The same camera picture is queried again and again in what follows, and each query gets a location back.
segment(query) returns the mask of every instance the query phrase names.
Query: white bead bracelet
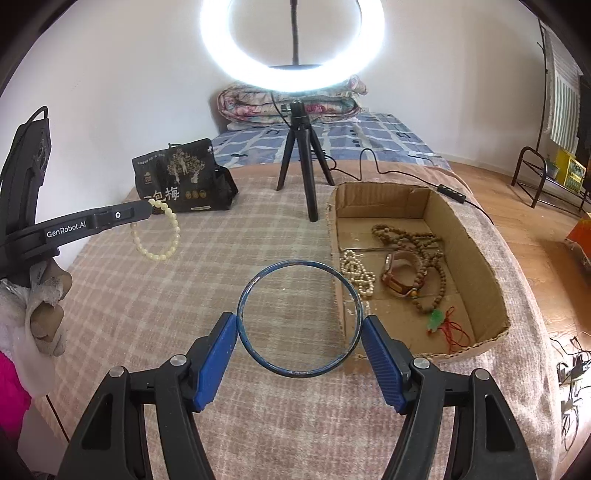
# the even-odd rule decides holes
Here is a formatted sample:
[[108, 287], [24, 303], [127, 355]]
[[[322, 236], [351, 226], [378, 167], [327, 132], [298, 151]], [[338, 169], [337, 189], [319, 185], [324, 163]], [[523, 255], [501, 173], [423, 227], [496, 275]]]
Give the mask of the white bead bracelet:
[[154, 260], [155, 262], [165, 261], [165, 260], [168, 260], [170, 257], [172, 257], [173, 254], [176, 252], [177, 247], [178, 247], [178, 240], [181, 238], [181, 236], [180, 236], [181, 229], [178, 227], [177, 214], [173, 213], [173, 211], [170, 208], [168, 208], [168, 205], [164, 202], [161, 202], [160, 200], [149, 199], [148, 203], [153, 207], [161, 209], [164, 212], [164, 214], [168, 217], [168, 219], [170, 220], [170, 223], [172, 223], [174, 235], [173, 235], [173, 240], [170, 242], [170, 247], [166, 251], [166, 253], [160, 254], [160, 255], [148, 252], [142, 246], [142, 243], [139, 240], [138, 232], [135, 229], [138, 225], [136, 222], [132, 222], [129, 224], [129, 226], [131, 228], [131, 238], [134, 240], [135, 247], [136, 247], [137, 251], [139, 253], [141, 253], [143, 256], [149, 258], [150, 260]]
[[362, 297], [374, 294], [375, 274], [366, 270], [352, 250], [346, 250], [340, 259], [340, 271], [357, 288]]

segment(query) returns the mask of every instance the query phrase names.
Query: tripod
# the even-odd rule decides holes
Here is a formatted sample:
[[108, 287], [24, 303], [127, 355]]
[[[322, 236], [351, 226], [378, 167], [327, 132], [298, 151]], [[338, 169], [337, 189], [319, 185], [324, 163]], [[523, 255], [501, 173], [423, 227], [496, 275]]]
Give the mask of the tripod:
[[291, 154], [294, 149], [294, 144], [297, 140], [297, 148], [300, 151], [301, 174], [304, 178], [304, 191], [306, 193], [306, 203], [308, 206], [308, 217], [310, 222], [318, 221], [318, 203], [316, 202], [316, 185], [314, 183], [314, 167], [312, 166], [312, 156], [310, 153], [310, 146], [314, 149], [318, 163], [324, 172], [326, 181], [329, 185], [334, 185], [335, 181], [330, 174], [328, 163], [324, 151], [320, 145], [320, 140], [312, 125], [310, 124], [310, 117], [306, 113], [304, 103], [301, 100], [294, 100], [291, 103], [291, 125], [287, 134], [287, 143], [283, 152], [283, 160], [281, 161], [281, 172], [279, 174], [279, 182], [277, 182], [277, 191], [283, 188], [285, 183], [285, 176], [287, 169], [290, 166]]

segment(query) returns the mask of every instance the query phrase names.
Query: blue bangle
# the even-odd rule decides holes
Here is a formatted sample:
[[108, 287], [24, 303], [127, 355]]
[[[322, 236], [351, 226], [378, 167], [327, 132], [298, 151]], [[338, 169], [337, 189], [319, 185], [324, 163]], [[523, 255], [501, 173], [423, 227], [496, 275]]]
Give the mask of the blue bangle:
[[[338, 356], [336, 359], [332, 360], [329, 364], [315, 368], [314, 370], [307, 370], [307, 371], [296, 371], [296, 370], [289, 370], [286, 368], [281, 368], [272, 363], [265, 360], [260, 353], [258, 353], [251, 345], [250, 340], [246, 335], [246, 330], [244, 329], [244, 324], [242, 322], [242, 315], [244, 313], [244, 305], [246, 305], [246, 300], [252, 291], [252, 288], [257, 284], [257, 282], [266, 277], [269, 273], [274, 272], [275, 270], [279, 270], [280, 268], [285, 267], [292, 267], [293, 265], [305, 265], [307, 267], [314, 267], [319, 268], [320, 270], [324, 270], [325, 272], [330, 273], [331, 275], [338, 278], [349, 293], [353, 297], [353, 302], [355, 302], [355, 312], [357, 314], [357, 320], [355, 323], [355, 332], [353, 334], [353, 338], [347, 348], [347, 351], [342, 355]], [[240, 295], [240, 300], [238, 300], [238, 307], [236, 308], [236, 325], [238, 327], [238, 334], [240, 335], [240, 340], [244, 345], [246, 351], [257, 361], [262, 367], [265, 367], [267, 370], [270, 370], [278, 375], [282, 375], [283, 377], [290, 377], [290, 378], [311, 378], [311, 377], [318, 377], [319, 375], [323, 375], [325, 373], [330, 372], [334, 368], [338, 367], [341, 363], [345, 361], [345, 359], [355, 350], [359, 339], [361, 338], [361, 323], [363, 320], [363, 305], [361, 304], [361, 298], [359, 298], [359, 294], [353, 288], [353, 285], [347, 280], [340, 272], [336, 271], [334, 268], [325, 265], [324, 263], [314, 262], [312, 260], [284, 260], [283, 262], [276, 263], [271, 265], [267, 268], [261, 270], [258, 274], [252, 277], [252, 280], [248, 282], [248, 285], [242, 291], [242, 295]]]

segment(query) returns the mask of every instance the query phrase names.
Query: printed tree design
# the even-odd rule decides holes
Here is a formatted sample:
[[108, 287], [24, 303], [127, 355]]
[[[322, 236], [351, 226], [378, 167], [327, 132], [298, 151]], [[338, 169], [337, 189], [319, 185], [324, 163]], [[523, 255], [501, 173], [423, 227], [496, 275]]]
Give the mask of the printed tree design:
[[173, 157], [170, 160], [167, 171], [169, 175], [176, 178], [177, 183], [180, 183], [180, 174], [192, 175], [191, 182], [197, 183], [199, 179], [199, 172], [205, 167], [205, 163], [199, 160], [197, 157], [192, 157], [188, 153], [184, 152], [180, 148], [173, 153]]

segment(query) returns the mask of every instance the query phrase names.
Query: wooden floor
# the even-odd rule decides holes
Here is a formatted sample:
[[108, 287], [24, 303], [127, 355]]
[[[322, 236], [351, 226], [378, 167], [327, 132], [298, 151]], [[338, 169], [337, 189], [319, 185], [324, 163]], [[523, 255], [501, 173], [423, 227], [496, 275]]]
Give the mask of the wooden floor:
[[[584, 348], [591, 349], [591, 281], [563, 243], [577, 223], [575, 215], [538, 205], [505, 175], [453, 163], [452, 169], [472, 189], [480, 205], [516, 256], [540, 306], [548, 335], [568, 339], [577, 335]], [[591, 402], [582, 408], [585, 419], [568, 455], [558, 465], [557, 478], [572, 463], [591, 433]]]

